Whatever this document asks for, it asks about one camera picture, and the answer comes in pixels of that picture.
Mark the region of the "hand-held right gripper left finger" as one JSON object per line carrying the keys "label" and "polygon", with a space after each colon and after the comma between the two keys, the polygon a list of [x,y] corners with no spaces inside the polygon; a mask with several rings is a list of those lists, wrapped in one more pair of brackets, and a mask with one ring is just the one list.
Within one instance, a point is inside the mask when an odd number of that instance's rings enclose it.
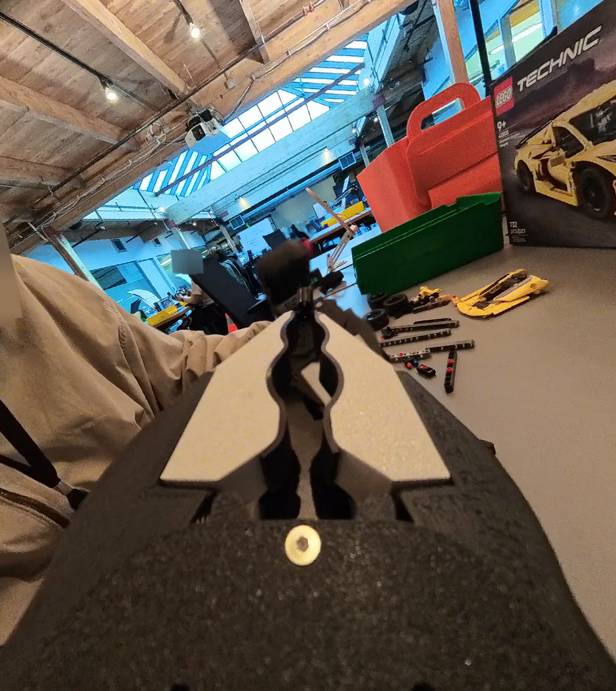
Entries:
{"label": "hand-held right gripper left finger", "polygon": [[205,386],[159,481],[235,493],[260,514],[295,514],[295,454],[273,372],[286,354],[286,313],[223,361]]}

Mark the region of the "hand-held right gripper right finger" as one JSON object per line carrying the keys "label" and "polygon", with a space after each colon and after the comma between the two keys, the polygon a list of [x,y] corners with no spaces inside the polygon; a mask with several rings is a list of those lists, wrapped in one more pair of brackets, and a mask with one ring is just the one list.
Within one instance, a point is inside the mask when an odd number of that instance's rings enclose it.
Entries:
{"label": "hand-held right gripper right finger", "polygon": [[330,338],[319,353],[332,400],[313,459],[316,506],[355,506],[368,497],[448,484],[451,471],[397,372],[362,340]]}

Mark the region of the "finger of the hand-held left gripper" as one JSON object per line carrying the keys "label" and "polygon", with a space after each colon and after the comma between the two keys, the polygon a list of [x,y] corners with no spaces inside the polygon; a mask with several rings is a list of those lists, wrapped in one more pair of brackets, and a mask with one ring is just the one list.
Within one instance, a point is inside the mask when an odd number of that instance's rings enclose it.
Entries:
{"label": "finger of the hand-held left gripper", "polygon": [[327,392],[320,380],[321,366],[310,363],[300,370],[300,386],[302,391],[313,402],[321,406],[329,406],[332,396]]}

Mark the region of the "person's left forearm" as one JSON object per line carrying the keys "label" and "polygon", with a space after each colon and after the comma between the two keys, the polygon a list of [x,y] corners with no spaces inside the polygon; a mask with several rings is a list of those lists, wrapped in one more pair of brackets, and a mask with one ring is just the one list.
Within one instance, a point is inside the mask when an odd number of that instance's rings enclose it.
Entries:
{"label": "person's left forearm", "polygon": [[200,376],[213,371],[270,324],[270,321],[257,321],[247,328],[227,335],[206,335],[192,330],[177,331],[173,338],[182,346],[182,371],[190,376]]}

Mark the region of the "wooden desk lamp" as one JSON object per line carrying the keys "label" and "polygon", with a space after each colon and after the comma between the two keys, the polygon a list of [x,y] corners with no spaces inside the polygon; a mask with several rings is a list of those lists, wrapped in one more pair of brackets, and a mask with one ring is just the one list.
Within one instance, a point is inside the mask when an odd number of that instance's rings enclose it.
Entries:
{"label": "wooden desk lamp", "polygon": [[307,187],[305,191],[312,196],[315,202],[317,202],[326,212],[326,214],[335,222],[332,230],[336,231],[337,229],[341,229],[340,241],[336,249],[327,255],[327,272],[336,272],[345,265],[345,261],[341,259],[341,255],[343,254],[348,243],[355,237],[355,233],[357,232],[358,228],[353,224],[347,224],[345,220],[339,217],[339,215],[333,211],[332,208],[330,208],[328,203],[324,202],[323,199],[321,199],[321,197],[309,187]]}

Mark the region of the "whiteboard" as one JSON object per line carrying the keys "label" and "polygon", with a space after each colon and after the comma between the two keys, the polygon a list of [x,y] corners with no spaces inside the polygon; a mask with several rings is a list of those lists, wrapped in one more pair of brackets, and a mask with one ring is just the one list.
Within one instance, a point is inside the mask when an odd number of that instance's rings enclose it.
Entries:
{"label": "whiteboard", "polygon": [[271,217],[267,217],[237,231],[237,237],[244,252],[250,251],[253,255],[258,255],[264,250],[271,249],[264,236],[272,234],[275,230],[273,220]]}

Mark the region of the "black office chair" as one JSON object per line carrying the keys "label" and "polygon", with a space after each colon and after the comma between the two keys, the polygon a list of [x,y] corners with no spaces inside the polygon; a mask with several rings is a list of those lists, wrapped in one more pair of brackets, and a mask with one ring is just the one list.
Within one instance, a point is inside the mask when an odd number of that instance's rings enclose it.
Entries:
{"label": "black office chair", "polygon": [[209,295],[239,328],[259,321],[272,321],[266,298],[254,294],[234,278],[215,257],[202,260],[202,271],[192,275],[193,281]]}

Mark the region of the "group of black pinned beams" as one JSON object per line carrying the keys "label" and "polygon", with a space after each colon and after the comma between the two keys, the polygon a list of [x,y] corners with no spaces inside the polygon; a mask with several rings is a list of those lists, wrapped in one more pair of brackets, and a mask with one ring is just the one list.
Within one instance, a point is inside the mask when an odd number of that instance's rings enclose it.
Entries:
{"label": "group of black pinned beams", "polygon": [[459,358],[476,349],[473,339],[455,339],[459,321],[451,318],[425,319],[396,327],[385,326],[379,346],[393,365],[401,365],[425,380],[439,378],[443,392],[457,387]]}

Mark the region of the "yellow brick subassembly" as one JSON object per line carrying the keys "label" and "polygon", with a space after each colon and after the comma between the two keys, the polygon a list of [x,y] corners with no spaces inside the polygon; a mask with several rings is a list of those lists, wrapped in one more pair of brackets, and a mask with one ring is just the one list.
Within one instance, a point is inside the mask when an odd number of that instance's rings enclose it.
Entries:
{"label": "yellow brick subassembly", "polygon": [[441,289],[431,289],[421,286],[418,293],[409,299],[409,304],[413,307],[424,307],[435,303],[450,303],[452,296],[444,293]]}

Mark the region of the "green plastic bin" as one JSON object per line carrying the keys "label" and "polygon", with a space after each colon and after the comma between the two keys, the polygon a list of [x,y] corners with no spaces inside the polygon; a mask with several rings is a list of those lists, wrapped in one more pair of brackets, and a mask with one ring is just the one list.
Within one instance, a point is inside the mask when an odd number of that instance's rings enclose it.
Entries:
{"label": "green plastic bin", "polygon": [[502,193],[441,205],[352,250],[361,294],[401,292],[503,249]]}

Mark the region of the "person's beige jacket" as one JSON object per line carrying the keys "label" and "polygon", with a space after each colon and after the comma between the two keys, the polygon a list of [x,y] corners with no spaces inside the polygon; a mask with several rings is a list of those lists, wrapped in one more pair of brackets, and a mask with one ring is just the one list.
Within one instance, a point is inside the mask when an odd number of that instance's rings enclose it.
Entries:
{"label": "person's beige jacket", "polygon": [[[60,479],[90,491],[201,376],[182,346],[93,284],[10,255],[21,315],[0,326],[0,400]],[[66,496],[0,462],[0,652],[73,515]]]}

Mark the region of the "ceiling projector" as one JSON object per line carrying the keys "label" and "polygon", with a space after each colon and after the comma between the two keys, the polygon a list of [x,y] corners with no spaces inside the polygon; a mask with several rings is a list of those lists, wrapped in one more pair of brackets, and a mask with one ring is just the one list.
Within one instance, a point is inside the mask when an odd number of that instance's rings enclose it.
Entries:
{"label": "ceiling projector", "polygon": [[212,155],[231,142],[231,138],[209,109],[190,116],[185,129],[184,142],[187,147],[203,155]]}

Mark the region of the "yellow toy car body section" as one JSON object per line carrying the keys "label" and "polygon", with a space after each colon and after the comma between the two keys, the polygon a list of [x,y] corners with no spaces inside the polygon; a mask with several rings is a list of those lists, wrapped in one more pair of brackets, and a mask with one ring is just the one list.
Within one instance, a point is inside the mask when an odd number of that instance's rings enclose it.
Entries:
{"label": "yellow toy car body section", "polygon": [[493,283],[464,297],[452,299],[460,314],[478,319],[502,315],[546,293],[549,282],[526,270],[502,275]]}

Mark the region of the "black round floor lamp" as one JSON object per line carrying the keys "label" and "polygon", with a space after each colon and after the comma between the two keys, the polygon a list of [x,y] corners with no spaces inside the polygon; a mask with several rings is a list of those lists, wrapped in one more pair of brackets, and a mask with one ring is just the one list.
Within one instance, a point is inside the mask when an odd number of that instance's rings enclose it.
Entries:
{"label": "black round floor lamp", "polygon": [[469,1],[472,24],[475,31],[476,49],[481,66],[482,79],[485,94],[490,97],[493,93],[493,82],[497,72],[496,62],[488,52],[488,36],[486,35],[484,16],[481,11],[480,1]]}

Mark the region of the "toy car set box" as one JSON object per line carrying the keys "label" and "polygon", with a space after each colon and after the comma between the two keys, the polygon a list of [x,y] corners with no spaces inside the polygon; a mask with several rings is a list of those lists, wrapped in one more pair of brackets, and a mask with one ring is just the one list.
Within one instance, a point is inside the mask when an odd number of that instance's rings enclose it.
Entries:
{"label": "toy car set box", "polygon": [[511,245],[616,249],[616,1],[493,82]]}

